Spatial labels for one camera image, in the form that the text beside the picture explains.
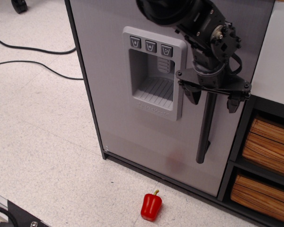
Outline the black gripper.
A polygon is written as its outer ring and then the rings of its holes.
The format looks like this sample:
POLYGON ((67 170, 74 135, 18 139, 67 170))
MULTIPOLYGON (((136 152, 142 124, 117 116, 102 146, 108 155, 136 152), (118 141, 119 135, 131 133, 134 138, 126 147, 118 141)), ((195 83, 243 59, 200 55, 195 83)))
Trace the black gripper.
POLYGON ((176 72, 179 85, 189 101, 197 105, 201 92, 228 95, 227 108, 229 113, 235 113, 241 103, 250 97, 251 83, 238 75, 231 75, 222 64, 213 70, 200 65, 176 72))

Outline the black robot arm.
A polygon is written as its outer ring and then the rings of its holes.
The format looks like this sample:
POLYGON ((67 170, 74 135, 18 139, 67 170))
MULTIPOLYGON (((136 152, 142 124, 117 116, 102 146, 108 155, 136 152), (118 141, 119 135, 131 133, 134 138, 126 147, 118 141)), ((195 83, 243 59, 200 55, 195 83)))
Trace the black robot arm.
POLYGON ((176 72, 179 85, 193 104, 201 92, 228 96, 227 108, 235 113, 249 99, 251 84, 238 76, 242 60, 236 28, 210 0, 138 0, 140 12, 151 22, 173 27, 190 44, 193 67, 176 72))

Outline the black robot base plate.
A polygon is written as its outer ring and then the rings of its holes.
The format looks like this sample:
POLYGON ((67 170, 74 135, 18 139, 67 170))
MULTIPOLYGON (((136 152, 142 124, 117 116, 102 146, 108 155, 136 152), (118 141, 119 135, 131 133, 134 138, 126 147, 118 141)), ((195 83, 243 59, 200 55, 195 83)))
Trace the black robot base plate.
POLYGON ((19 227, 49 227, 45 222, 20 208, 18 205, 13 202, 7 202, 8 211, 16 219, 19 227))

